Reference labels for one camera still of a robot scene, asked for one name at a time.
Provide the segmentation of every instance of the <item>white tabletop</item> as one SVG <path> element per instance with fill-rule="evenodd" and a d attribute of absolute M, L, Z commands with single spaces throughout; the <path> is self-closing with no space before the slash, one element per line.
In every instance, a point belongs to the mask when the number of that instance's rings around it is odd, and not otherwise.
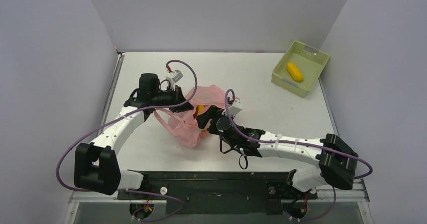
<path fill-rule="evenodd" d="M 154 53 L 128 52 L 117 80 L 107 121 L 119 113 L 142 73 L 165 77 L 165 63 L 179 59 L 195 70 L 199 86 L 217 85 L 224 91 L 232 88 L 242 100 L 243 111 L 235 118 L 238 125 L 263 129 L 297 138 L 325 137 L 334 133 L 325 99 L 317 83 L 301 98 L 273 84 L 271 74 L 282 53 Z M 172 69 L 183 72 L 178 82 L 184 95 L 194 87 L 191 72 L 181 64 Z M 212 135 L 196 148 L 181 146 L 174 137 L 150 116 L 127 140 L 118 160 L 121 168 L 141 171 L 243 171 L 239 154 L 221 154 L 218 136 Z M 289 171 L 307 164 L 277 157 L 248 157 L 246 171 Z"/>

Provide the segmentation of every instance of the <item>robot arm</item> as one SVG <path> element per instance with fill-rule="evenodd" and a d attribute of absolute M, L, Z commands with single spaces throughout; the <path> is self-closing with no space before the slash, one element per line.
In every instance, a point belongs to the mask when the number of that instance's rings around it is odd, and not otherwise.
<path fill-rule="evenodd" d="M 240 100 L 229 102 L 229 112 L 233 117 L 242 109 Z M 252 129 L 242 126 L 237 128 L 246 136 L 255 140 L 270 141 L 271 143 L 259 144 L 250 141 L 236 132 L 223 109 L 212 106 L 204 114 L 197 116 L 199 128 L 204 129 L 208 124 L 211 134 L 220 136 L 241 156 L 279 157 L 298 160 L 312 165 L 309 168 L 290 171 L 288 185 L 304 193 L 322 185 L 332 185 L 342 190 L 351 190 L 354 183 L 357 161 L 334 153 L 323 151 L 319 148 L 297 144 L 304 143 L 325 146 L 353 156 L 358 156 L 343 140 L 334 134 L 327 134 L 324 139 L 299 139 L 282 136 L 261 129 Z"/>
<path fill-rule="evenodd" d="M 143 74 L 139 79 L 139 88 L 133 91 L 125 102 L 118 118 L 146 106 L 169 106 L 183 103 L 185 98 L 181 88 L 175 85 L 175 82 L 181 77 L 180 72 L 171 72 L 167 77 L 170 85 L 167 90 L 163 91 L 160 90 L 157 75 Z M 182 112 L 192 110 L 193 106 L 186 103 L 169 109 L 172 112 Z M 242 104 L 239 99 L 230 101 L 229 112 L 232 117 L 235 117 L 241 110 Z M 143 186 L 148 184 L 148 180 L 139 172 L 121 170 L 117 154 L 133 131 L 153 111 L 154 109 L 148 109 L 128 115 L 108 127 L 89 144 L 80 143 L 75 154 L 75 186 L 107 195 L 120 189 L 143 189 Z M 237 126 L 246 136 L 256 140 L 272 141 L 272 143 L 259 144 L 247 140 L 232 127 L 225 110 L 216 106 L 211 106 L 205 113 L 197 116 L 197 123 L 200 129 L 206 129 L 210 124 L 207 128 L 209 133 L 219 135 L 221 141 L 227 143 L 231 150 L 239 152 L 245 159 L 247 156 L 280 157 L 311 164 L 312 167 L 292 170 L 288 174 L 287 185 L 292 186 L 299 193 L 314 190 L 325 184 L 344 190 L 352 189 L 356 169 L 356 161 L 353 159 L 318 148 L 297 145 L 295 143 L 299 141 L 298 138 Z M 280 140 L 295 143 L 279 143 Z M 328 134 L 324 139 L 304 139 L 304 142 L 357 156 L 345 142 L 334 134 Z"/>
<path fill-rule="evenodd" d="M 167 79 L 170 84 L 166 90 L 160 89 L 157 75 L 141 75 L 139 88 L 132 92 L 117 116 L 117 118 L 123 119 L 109 126 L 89 144 L 80 143 L 77 146 L 74 167 L 75 186 L 107 195 L 120 189 L 139 189 L 141 187 L 144 181 L 143 175 L 130 170 L 121 170 L 117 154 L 130 135 L 145 122 L 154 109 L 128 114 L 142 107 L 183 103 L 186 99 L 181 88 L 175 85 L 176 81 L 180 79 L 177 77 L 179 74 L 180 72 L 176 71 L 169 74 L 170 77 Z M 170 108 L 173 112 L 192 109 L 193 106 L 189 103 Z"/>

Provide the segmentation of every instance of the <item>white wall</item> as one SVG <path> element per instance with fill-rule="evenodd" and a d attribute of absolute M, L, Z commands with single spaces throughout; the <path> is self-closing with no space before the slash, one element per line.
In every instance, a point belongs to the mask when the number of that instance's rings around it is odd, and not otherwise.
<path fill-rule="evenodd" d="M 119 51 L 320 47 L 346 0 L 91 0 Z"/>
<path fill-rule="evenodd" d="M 377 224 L 427 221 L 426 9 L 427 0 L 348 0 L 322 46 L 338 131 L 374 167 L 365 182 Z"/>
<path fill-rule="evenodd" d="M 90 0 L 0 0 L 1 223 L 62 223 L 55 165 L 99 124 L 116 60 Z"/>

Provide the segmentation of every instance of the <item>plastic bag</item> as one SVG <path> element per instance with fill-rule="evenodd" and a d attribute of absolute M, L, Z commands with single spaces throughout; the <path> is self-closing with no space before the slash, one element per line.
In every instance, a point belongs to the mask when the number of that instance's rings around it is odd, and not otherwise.
<path fill-rule="evenodd" d="M 194 88 L 188 92 L 185 98 L 188 99 L 193 91 Z M 190 100 L 190 103 L 194 106 L 193 110 L 173 113 L 169 110 L 159 108 L 154 111 L 154 116 L 161 125 L 177 137 L 180 144 L 186 147 L 196 147 L 200 141 L 209 136 L 209 132 L 198 128 L 197 120 L 194 118 L 197 107 L 199 105 L 205 106 L 201 112 L 197 113 L 198 115 L 205 113 L 211 105 L 224 109 L 224 95 L 225 92 L 215 85 L 209 87 L 198 86 L 194 97 Z M 163 120 L 157 111 L 164 112 L 170 116 L 168 123 Z"/>

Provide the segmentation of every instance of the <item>plastic tray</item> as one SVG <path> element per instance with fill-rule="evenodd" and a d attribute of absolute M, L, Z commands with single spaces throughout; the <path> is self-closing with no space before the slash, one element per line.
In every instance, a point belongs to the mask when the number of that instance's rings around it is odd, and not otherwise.
<path fill-rule="evenodd" d="M 323 68 L 329 60 L 329 54 L 313 49 L 300 41 L 294 41 L 273 70 L 271 82 L 305 97 L 313 88 Z M 296 82 L 286 71 L 286 64 L 294 63 L 304 76 L 302 82 Z"/>

